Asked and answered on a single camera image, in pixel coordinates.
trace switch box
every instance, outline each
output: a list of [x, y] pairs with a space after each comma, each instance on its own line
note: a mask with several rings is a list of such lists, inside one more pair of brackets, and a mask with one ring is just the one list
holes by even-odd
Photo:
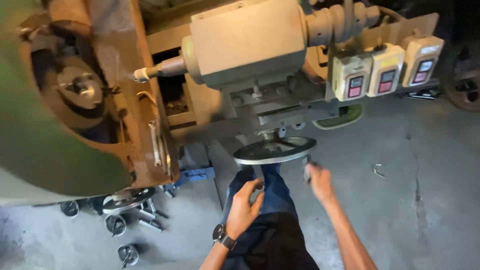
[[372, 59], [369, 54], [348, 56], [345, 53], [333, 59], [332, 89], [340, 101], [365, 96], [370, 81]]
[[444, 46], [438, 37], [407, 37], [402, 42], [405, 51], [403, 87], [419, 86], [430, 80]]
[[377, 97], [395, 92], [402, 71], [405, 51], [398, 45], [385, 43], [384, 48], [371, 52], [372, 74], [367, 96]]

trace yellow label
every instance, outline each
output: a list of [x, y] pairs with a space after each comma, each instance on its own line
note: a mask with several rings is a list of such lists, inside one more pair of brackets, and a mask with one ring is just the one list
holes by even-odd
[[382, 68], [398, 65], [398, 56], [389, 57], [382, 61]]

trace watch strap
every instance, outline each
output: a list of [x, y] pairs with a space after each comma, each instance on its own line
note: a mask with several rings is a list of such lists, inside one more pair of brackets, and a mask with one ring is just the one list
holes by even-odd
[[226, 246], [229, 250], [232, 250], [235, 247], [235, 245], [237, 244], [237, 241], [233, 240], [228, 235], [225, 235], [223, 237], [222, 241], [220, 241], [220, 243], [222, 245]]

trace man's right hand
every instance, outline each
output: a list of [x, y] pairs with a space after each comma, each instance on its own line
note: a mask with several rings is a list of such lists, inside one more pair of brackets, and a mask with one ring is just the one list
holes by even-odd
[[307, 164], [305, 169], [312, 178], [313, 194], [315, 194], [323, 206], [334, 201], [336, 199], [335, 188], [332, 185], [332, 175], [330, 171], [311, 163]]

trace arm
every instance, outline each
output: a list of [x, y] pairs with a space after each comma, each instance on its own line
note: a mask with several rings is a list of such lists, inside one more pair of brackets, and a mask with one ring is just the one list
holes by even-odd
[[[263, 179], [261, 178], [248, 181], [243, 188], [233, 196], [232, 207], [228, 214], [225, 228], [227, 235], [231, 239], [237, 240], [257, 218], [260, 207], [264, 201], [264, 193], [260, 192], [252, 205], [250, 205], [249, 199], [254, 189], [261, 188], [262, 184]], [[200, 267], [200, 270], [220, 270], [225, 258], [227, 258], [227, 254], [228, 249], [224, 245], [215, 243]]]
[[325, 208], [335, 229], [344, 268], [346, 270], [377, 270], [337, 200], [330, 171], [313, 164], [307, 164], [305, 169], [312, 177], [313, 193]]

